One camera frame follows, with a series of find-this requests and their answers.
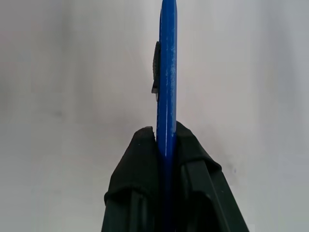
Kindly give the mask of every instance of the gray background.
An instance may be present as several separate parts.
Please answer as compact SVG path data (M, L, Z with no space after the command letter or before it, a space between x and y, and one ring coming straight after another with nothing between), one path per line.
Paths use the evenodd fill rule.
M0 230L100 231L133 133L155 125L160 0L0 2ZM177 119L252 232L309 226L309 1L178 0Z

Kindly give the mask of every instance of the white background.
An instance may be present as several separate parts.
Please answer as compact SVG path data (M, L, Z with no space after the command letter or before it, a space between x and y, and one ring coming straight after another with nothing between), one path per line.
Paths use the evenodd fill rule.
M0 2L0 230L98 232L155 126L159 0ZM177 119L252 232L309 227L309 1L178 0Z

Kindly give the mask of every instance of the blue plastic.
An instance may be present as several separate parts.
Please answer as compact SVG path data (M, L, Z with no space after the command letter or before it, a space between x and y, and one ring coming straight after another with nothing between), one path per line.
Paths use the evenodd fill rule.
M176 144L177 86L177 5L176 0L163 0L160 15L161 70L157 107L157 143L162 156L163 225L165 232L174 231L172 223L171 180Z

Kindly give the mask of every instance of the white wall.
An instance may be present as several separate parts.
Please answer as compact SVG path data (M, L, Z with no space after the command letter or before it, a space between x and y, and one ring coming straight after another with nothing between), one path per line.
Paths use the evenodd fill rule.
M0 224L100 231L133 133L155 125L158 0L0 3ZM177 119L256 232L309 226L309 2L178 0Z

